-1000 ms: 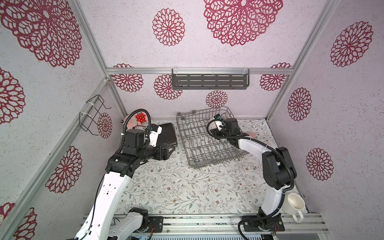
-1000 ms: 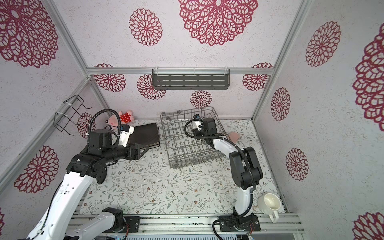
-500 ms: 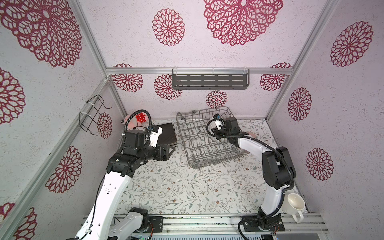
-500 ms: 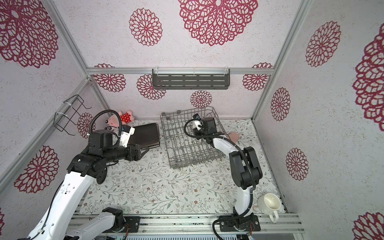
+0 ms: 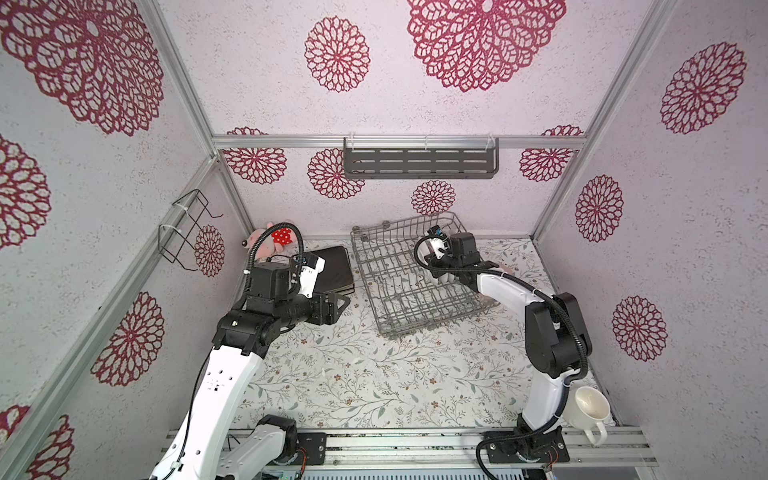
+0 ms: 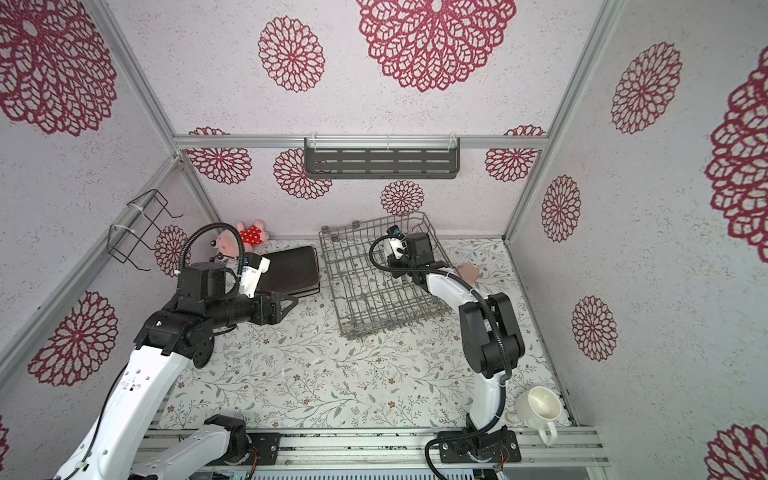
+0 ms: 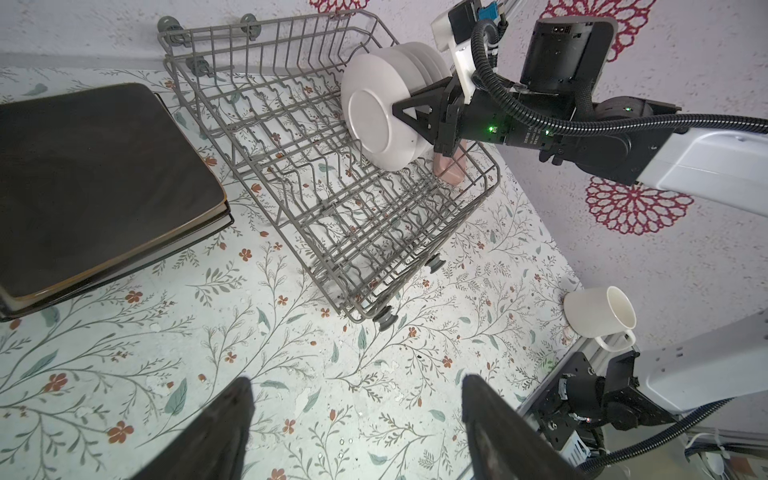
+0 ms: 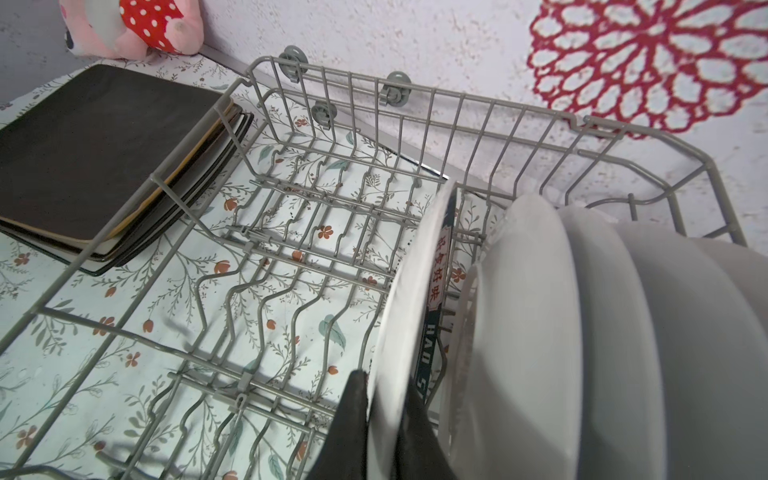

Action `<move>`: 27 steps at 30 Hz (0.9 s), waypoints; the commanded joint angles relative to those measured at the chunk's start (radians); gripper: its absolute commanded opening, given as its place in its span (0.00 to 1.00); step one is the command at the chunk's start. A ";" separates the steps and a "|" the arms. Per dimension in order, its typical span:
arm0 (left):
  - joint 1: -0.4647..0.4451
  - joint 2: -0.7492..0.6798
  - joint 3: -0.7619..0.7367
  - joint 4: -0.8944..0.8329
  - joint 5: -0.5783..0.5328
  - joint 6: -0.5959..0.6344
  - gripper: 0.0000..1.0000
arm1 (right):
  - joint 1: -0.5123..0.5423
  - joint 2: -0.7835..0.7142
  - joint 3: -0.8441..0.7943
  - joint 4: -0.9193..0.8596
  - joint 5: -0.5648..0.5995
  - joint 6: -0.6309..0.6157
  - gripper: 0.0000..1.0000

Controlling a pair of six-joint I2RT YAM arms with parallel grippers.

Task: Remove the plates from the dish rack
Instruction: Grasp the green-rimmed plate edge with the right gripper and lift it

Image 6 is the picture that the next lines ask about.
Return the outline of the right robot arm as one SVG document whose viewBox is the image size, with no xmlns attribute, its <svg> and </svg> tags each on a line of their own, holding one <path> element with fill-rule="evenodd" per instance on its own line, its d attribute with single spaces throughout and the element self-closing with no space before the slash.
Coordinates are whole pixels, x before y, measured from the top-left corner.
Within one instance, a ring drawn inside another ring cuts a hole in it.
<svg viewBox="0 0 768 480">
<path fill-rule="evenodd" d="M 525 344 L 510 298 L 504 293 L 482 294 L 447 263 L 439 261 L 430 235 L 406 234 L 398 227 L 380 240 L 387 260 L 376 267 L 393 277 L 406 276 L 426 293 L 442 300 L 457 314 L 464 358 L 475 374 L 473 400 L 466 427 L 458 434 L 443 434 L 425 447 L 425 457 L 438 445 L 444 456 L 463 456 L 486 462 L 509 457 L 503 424 L 506 384 Z"/>
</svg>

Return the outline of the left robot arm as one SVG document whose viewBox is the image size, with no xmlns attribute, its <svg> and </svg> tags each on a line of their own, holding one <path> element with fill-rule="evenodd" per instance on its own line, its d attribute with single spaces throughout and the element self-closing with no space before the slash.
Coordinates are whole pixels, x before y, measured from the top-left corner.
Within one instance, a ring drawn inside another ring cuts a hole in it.
<svg viewBox="0 0 768 480">
<path fill-rule="evenodd" d="M 188 365 L 203 368 L 214 337 L 240 323 L 275 325 L 297 298 L 258 288 L 270 262 L 230 269 L 196 263 L 179 271 L 172 299 L 144 323 L 129 361 L 116 377 L 99 416 L 79 447 L 58 469 L 59 479 L 187 479 L 203 466 L 248 458 L 251 441 L 245 423 L 217 414 L 175 446 L 146 461 L 135 459 L 163 398 Z"/>
</svg>

